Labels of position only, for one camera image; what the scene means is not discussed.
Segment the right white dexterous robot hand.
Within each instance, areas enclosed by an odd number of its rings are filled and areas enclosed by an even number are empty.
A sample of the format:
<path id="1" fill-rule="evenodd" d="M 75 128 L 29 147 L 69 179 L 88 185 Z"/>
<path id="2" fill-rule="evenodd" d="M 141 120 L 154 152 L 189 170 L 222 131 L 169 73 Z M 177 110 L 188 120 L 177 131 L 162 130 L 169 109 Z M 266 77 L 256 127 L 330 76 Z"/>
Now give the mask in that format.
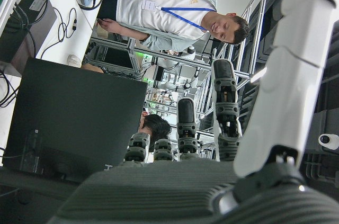
<path id="1" fill-rule="evenodd" d="M 338 0 L 283 0 L 273 50 L 233 163 L 194 158 L 98 172 L 51 223 L 338 223 L 307 187 L 307 141 Z"/>

